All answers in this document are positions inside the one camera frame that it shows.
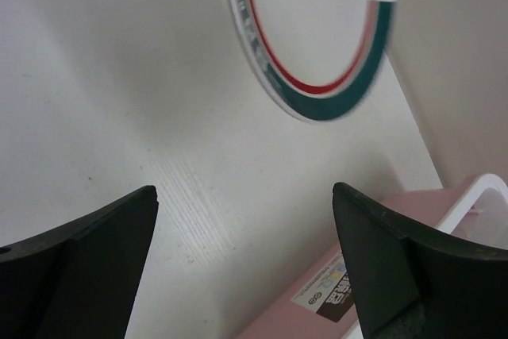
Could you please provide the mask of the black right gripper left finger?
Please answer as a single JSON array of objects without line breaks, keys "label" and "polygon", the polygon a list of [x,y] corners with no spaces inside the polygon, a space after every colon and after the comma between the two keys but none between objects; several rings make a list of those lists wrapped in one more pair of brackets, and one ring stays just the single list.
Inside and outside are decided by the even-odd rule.
[{"label": "black right gripper left finger", "polygon": [[3,338],[123,338],[159,203],[144,186],[1,248]]}]

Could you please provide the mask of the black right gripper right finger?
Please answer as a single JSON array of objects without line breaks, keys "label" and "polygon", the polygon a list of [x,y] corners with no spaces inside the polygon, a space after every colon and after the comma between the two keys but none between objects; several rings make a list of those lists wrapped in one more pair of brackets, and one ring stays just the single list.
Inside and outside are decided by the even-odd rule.
[{"label": "black right gripper right finger", "polygon": [[347,183],[337,234],[365,338],[505,338],[507,251],[443,233]]}]

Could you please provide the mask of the green red rimmed plate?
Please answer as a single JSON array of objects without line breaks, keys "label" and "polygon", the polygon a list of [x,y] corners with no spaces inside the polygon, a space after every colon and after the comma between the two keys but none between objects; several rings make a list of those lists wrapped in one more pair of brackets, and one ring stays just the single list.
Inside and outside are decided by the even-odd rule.
[{"label": "green red rimmed plate", "polygon": [[397,0],[229,0],[244,54],[291,116],[333,121],[356,108],[383,65]]}]

